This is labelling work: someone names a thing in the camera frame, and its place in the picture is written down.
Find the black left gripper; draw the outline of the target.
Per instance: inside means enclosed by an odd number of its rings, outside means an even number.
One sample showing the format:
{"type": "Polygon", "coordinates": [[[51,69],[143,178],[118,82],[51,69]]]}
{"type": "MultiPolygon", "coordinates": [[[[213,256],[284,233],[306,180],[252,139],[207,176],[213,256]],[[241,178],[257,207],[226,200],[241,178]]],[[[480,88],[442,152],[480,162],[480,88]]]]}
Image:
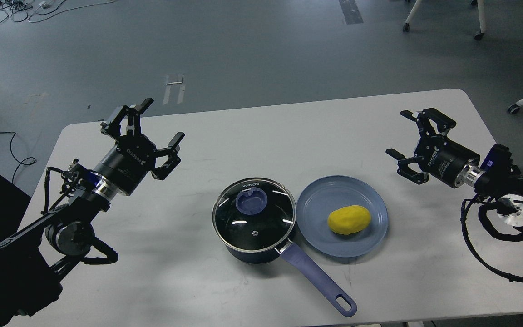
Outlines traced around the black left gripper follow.
{"type": "Polygon", "coordinates": [[[181,162],[178,152],[184,132],[176,133],[168,146],[161,149],[141,135],[141,114],[153,102],[154,99],[148,98],[139,105],[117,107],[108,120],[100,124],[100,132],[117,141],[93,171],[124,195],[131,195],[149,171],[154,179],[165,180],[181,162]],[[156,158],[162,157],[167,160],[161,166],[155,166],[156,158]]]}

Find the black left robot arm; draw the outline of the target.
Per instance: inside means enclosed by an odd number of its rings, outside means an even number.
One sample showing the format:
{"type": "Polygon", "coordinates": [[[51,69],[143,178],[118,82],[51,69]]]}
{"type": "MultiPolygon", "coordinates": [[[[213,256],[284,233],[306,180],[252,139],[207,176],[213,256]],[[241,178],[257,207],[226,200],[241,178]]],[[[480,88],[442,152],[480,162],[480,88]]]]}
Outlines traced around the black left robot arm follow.
{"type": "Polygon", "coordinates": [[[158,149],[141,131],[141,115],[153,104],[120,106],[100,125],[100,132],[114,139],[114,146],[94,169],[78,159],[58,172],[64,181],[60,197],[49,203],[48,167],[45,205],[41,217],[0,241],[0,327],[16,315],[32,316],[58,300],[61,281],[79,263],[108,265],[118,253],[94,232],[92,223],[105,213],[116,195],[133,194],[150,173],[164,180],[180,163],[178,132],[158,149]]]}

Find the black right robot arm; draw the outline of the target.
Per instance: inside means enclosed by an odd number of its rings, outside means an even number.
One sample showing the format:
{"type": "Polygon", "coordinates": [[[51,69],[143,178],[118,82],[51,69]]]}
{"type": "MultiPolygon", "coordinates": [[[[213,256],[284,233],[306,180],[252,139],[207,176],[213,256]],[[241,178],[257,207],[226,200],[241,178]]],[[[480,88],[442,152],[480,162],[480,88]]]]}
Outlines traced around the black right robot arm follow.
{"type": "Polygon", "coordinates": [[[478,153],[448,138],[448,132],[456,122],[437,109],[415,113],[403,110],[400,114],[415,122],[420,139],[412,157],[406,157],[396,149],[386,150],[396,159],[398,175],[419,185],[434,176],[451,188],[462,185],[473,188],[475,195],[462,201],[459,218],[466,246],[492,273],[509,282],[523,283],[523,277],[486,263],[473,247],[467,228],[467,215],[477,203],[479,223],[492,238],[523,242],[523,175],[514,165],[509,148],[495,144],[481,161],[478,153]]]}

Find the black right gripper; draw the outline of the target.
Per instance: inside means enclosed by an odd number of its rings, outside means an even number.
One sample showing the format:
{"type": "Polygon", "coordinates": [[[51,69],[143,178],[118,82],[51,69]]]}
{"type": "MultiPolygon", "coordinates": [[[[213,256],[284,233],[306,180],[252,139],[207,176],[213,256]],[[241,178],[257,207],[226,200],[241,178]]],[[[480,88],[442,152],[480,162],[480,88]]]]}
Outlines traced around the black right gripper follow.
{"type": "Polygon", "coordinates": [[[387,149],[385,153],[397,161],[398,175],[421,185],[429,180],[429,174],[451,188],[458,188],[464,183],[464,176],[473,166],[478,166],[480,155],[448,138],[448,132],[456,122],[436,108],[427,108],[415,113],[400,111],[400,115],[415,122],[419,132],[419,142],[413,157],[405,157],[396,149],[387,149]],[[410,168],[419,164],[421,172],[410,168]]]}

